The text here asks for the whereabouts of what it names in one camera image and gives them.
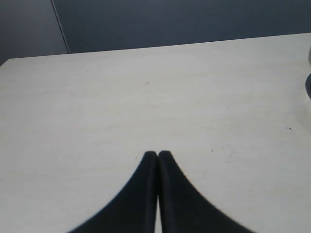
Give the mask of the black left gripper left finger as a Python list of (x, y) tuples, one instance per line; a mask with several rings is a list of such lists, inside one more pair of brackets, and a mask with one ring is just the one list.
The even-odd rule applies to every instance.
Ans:
[(156, 223), (158, 157), (144, 153), (122, 190), (72, 233), (153, 233)]

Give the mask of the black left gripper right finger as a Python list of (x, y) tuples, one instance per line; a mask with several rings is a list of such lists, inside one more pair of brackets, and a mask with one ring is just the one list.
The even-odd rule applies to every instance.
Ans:
[(250, 233), (206, 200), (184, 175), (170, 151), (158, 155), (159, 206), (164, 233)]

